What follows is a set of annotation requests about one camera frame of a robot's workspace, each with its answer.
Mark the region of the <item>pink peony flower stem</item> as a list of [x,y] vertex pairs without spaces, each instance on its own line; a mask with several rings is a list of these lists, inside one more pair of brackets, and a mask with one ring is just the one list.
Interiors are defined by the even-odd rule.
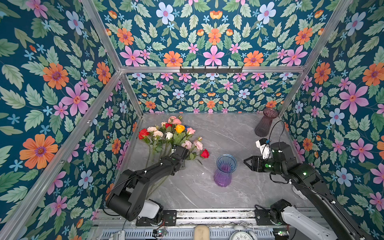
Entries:
[[[199,164],[202,163],[202,157],[201,154],[203,153],[203,144],[201,143],[202,137],[198,137],[198,139],[192,141],[192,140],[187,140],[184,141],[181,146],[185,147],[189,150],[188,156],[186,158],[186,161],[197,161]],[[149,189],[149,193],[147,194],[147,199],[169,178],[163,177],[159,181],[157,181],[152,187]]]

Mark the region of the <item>blue purple glass vase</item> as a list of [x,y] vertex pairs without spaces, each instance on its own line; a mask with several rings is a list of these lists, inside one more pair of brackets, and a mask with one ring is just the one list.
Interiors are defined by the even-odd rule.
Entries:
[[214,173],[214,182],[219,187],[227,187],[232,182],[232,174],[237,169],[236,159],[224,154],[217,159],[217,169]]

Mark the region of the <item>red rose stem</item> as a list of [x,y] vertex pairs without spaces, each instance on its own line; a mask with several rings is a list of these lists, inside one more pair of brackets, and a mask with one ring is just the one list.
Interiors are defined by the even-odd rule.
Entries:
[[203,165],[203,160],[206,160],[210,157],[210,153],[207,149],[204,149],[199,155],[197,155],[196,160],[200,165]]

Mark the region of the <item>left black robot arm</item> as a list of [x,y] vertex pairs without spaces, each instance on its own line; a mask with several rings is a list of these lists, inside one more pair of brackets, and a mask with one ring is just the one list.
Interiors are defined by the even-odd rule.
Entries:
[[175,146],[172,154],[161,158],[158,163],[138,171],[125,170],[108,194],[106,207],[127,221],[147,218],[157,225],[163,217],[164,207],[147,200],[149,188],[162,178],[173,176],[189,155],[189,150]]

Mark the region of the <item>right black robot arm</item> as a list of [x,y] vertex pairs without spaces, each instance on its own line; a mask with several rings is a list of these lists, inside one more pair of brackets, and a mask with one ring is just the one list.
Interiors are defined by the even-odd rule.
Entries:
[[371,240],[337,201],[323,177],[309,164],[301,163],[292,147],[284,142],[256,142],[260,156],[251,156],[244,164],[253,172],[279,175],[284,184],[300,191],[318,210],[329,229],[302,215],[292,204],[281,199],[271,205],[269,218],[273,224],[286,223],[311,240]]

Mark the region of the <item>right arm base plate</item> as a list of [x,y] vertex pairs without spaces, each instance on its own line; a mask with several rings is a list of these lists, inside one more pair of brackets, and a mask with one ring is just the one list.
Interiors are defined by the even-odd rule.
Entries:
[[287,227],[288,224],[285,223],[282,219],[282,217],[277,214],[273,214],[271,216],[270,214],[271,210],[267,209],[260,205],[255,205],[255,220],[258,226],[273,226],[273,227]]

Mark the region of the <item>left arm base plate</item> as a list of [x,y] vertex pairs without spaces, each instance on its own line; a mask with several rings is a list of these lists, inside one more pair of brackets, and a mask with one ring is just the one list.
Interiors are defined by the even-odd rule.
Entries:
[[150,218],[139,218],[136,221],[136,226],[138,227],[173,227],[176,225],[177,221],[177,211],[176,210],[162,210],[160,211],[154,219]]

